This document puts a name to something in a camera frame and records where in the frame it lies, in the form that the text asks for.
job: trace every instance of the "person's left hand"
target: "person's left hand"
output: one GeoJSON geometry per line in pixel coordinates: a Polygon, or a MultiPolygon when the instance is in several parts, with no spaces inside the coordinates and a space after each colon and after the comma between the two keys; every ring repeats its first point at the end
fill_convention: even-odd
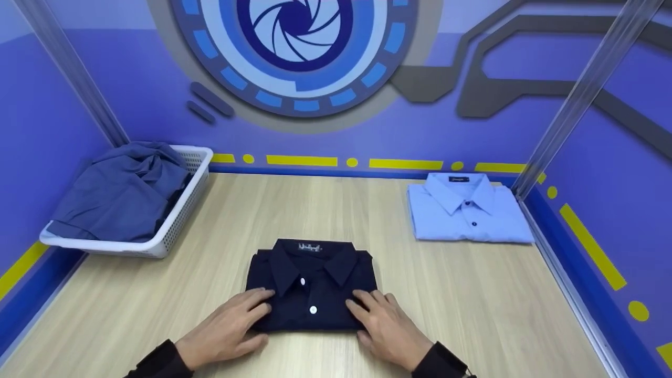
{"type": "Polygon", "coordinates": [[[268,335],[259,334],[246,340],[245,334],[271,312],[271,305],[262,302],[275,293],[264,288],[248,290],[214,310],[175,343],[185,365],[195,371],[208,363],[231,360],[265,346],[268,335]]]}

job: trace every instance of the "white basket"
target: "white basket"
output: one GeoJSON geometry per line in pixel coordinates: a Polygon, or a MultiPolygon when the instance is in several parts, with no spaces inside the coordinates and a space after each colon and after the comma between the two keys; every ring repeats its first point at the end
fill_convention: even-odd
{"type": "Polygon", "coordinates": [[[63,248],[83,250],[90,254],[109,254],[118,256],[140,256],[150,258],[164,258],[170,252],[180,230],[184,226],[196,203],[203,196],[208,182],[208,164],[212,160],[212,150],[195,146],[171,146],[187,161],[187,169],[193,173],[191,181],[177,200],[175,207],[168,214],[156,235],[143,243],[126,241],[104,241],[87,239],[68,239],[55,236],[47,231],[49,224],[42,229],[40,241],[46,245],[55,245],[63,248]]]}

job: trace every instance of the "yellow stripe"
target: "yellow stripe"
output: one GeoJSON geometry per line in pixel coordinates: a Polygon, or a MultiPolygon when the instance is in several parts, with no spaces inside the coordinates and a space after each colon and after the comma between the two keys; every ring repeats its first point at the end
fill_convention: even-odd
{"type": "Polygon", "coordinates": [[[525,164],[513,163],[477,163],[476,172],[498,172],[502,174],[519,174],[525,169],[525,164]]]}
{"type": "Polygon", "coordinates": [[[9,268],[5,274],[0,277],[0,300],[4,298],[11,288],[30,270],[30,268],[44,255],[48,249],[48,245],[44,245],[36,241],[28,251],[24,253],[21,258],[14,265],[9,268]]]}
{"type": "Polygon", "coordinates": [[[337,157],[266,155],[266,163],[278,165],[311,165],[314,167],[338,167],[337,157]]]}
{"type": "Polygon", "coordinates": [[[574,210],[572,210],[568,204],[564,204],[560,208],[560,215],[562,215],[564,221],[567,222],[569,228],[572,229],[577,236],[579,243],[581,243],[586,252],[588,252],[588,256],[593,259],[597,269],[599,269],[604,278],[607,279],[607,282],[609,282],[612,289],[622,289],[627,284],[625,278],[618,272],[616,267],[612,264],[612,261],[609,260],[602,248],[600,248],[593,236],[577,217],[576,213],[574,213],[574,210]]]}
{"type": "Polygon", "coordinates": [[[369,168],[385,169],[426,169],[438,171],[444,166],[438,160],[399,160],[399,159],[370,159],[369,168]]]}
{"type": "Polygon", "coordinates": [[[211,163],[235,163],[236,158],[232,153],[216,153],[212,156],[211,163]]]}
{"type": "Polygon", "coordinates": [[[661,345],[658,348],[658,353],[663,357],[663,361],[667,364],[667,367],[672,370],[672,342],[668,342],[665,345],[661,345]]]}

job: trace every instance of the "wrinkled clothing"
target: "wrinkled clothing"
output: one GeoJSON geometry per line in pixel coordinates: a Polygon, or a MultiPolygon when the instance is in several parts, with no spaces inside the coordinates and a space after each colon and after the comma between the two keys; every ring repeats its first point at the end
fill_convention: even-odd
{"type": "Polygon", "coordinates": [[[112,149],[75,180],[47,231],[75,239],[148,241],[189,178],[184,158],[165,143],[112,149]]]}

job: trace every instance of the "metal pole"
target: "metal pole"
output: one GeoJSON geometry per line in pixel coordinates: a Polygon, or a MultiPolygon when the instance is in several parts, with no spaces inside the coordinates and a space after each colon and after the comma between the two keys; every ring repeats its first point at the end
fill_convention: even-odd
{"type": "Polygon", "coordinates": [[[511,189],[524,200],[664,0],[628,0],[511,189]]]}
{"type": "Polygon", "coordinates": [[[44,0],[14,0],[14,4],[110,143],[115,147],[128,143],[124,129],[58,24],[51,8],[44,0]]]}

